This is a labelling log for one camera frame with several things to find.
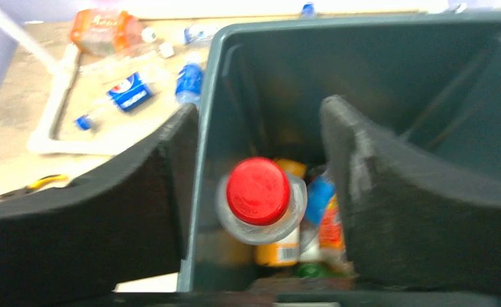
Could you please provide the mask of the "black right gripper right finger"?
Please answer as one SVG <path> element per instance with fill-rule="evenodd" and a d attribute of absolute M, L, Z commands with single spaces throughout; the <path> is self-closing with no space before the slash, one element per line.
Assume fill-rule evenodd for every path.
<path fill-rule="evenodd" d="M 362 278 L 501 295 L 501 180 L 401 141 L 338 95 L 321 102 L 320 125 Z"/>

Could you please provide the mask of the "large orange label crushed bottle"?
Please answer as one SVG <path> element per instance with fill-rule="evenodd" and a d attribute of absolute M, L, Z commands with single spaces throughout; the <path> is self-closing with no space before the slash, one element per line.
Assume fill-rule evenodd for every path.
<path fill-rule="evenodd" d="M 346 257 L 343 226 L 337 196 L 333 195 L 323 208 L 317 224 L 307 218 L 300 224 L 300 262 L 323 262 L 332 271 L 353 274 L 353 265 Z"/>

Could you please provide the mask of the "green plastic bottle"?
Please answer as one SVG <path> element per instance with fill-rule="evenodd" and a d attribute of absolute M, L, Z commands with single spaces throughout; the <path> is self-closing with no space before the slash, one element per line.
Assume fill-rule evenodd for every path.
<path fill-rule="evenodd" d="M 303 263 L 295 271 L 297 278 L 341 278 L 343 276 L 342 273 L 332 270 L 323 263 Z"/>

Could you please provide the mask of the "clear bottle red cap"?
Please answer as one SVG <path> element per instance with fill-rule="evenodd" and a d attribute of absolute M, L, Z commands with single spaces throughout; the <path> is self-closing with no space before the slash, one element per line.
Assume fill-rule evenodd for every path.
<path fill-rule="evenodd" d="M 253 246 L 287 237 L 300 225 L 306 207 L 304 180 L 264 157 L 240 161 L 220 178 L 215 193 L 225 231 Z"/>

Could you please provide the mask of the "small orange bottle amber cap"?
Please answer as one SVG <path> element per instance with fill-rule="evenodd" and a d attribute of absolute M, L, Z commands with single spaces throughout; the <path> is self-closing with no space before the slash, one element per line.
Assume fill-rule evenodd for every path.
<path fill-rule="evenodd" d="M 275 163 L 285 172 L 304 179 L 307 166 L 297 161 L 276 158 Z M 272 244 L 256 246 L 255 262 L 262 267 L 289 267 L 298 263 L 300 255 L 300 230 L 296 227 L 289 235 Z"/>

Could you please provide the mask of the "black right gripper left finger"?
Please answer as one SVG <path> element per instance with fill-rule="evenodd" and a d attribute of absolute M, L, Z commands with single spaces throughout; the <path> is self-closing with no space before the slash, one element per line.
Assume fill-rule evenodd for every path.
<path fill-rule="evenodd" d="M 178 271 L 197 131 L 197 109 L 182 106 L 68 187 L 0 202 L 0 306 L 65 303 Z"/>

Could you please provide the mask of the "clear Pepsi bottle blue cap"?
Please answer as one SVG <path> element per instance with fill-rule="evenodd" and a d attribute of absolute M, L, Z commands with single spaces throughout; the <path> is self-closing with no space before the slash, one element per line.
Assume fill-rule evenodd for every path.
<path fill-rule="evenodd" d="M 117 114 L 128 115 L 155 98 L 170 77 L 171 74 L 160 65 L 145 65 L 126 78 L 113 81 L 112 87 L 73 122 L 80 130 L 98 131 Z"/>

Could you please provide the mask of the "blue label water bottle front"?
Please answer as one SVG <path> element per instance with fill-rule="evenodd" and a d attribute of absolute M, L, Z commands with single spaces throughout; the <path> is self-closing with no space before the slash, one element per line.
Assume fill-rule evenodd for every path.
<path fill-rule="evenodd" d="M 319 225 L 334 194 L 335 185 L 329 177 L 325 175 L 315 177 L 307 186 L 307 208 L 304 218 L 314 225 Z"/>

